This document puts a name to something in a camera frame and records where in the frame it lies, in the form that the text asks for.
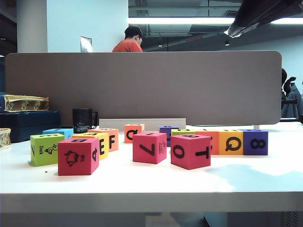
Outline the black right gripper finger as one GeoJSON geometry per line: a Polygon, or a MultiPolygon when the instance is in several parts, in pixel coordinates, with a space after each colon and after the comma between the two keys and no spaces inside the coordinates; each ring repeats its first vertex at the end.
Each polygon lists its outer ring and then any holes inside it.
{"type": "Polygon", "coordinates": [[[227,32],[248,32],[302,12],[301,0],[244,0],[227,32]]]}
{"type": "Polygon", "coordinates": [[[229,37],[239,37],[259,26],[302,12],[302,6],[241,6],[234,22],[224,33],[229,37]]]}

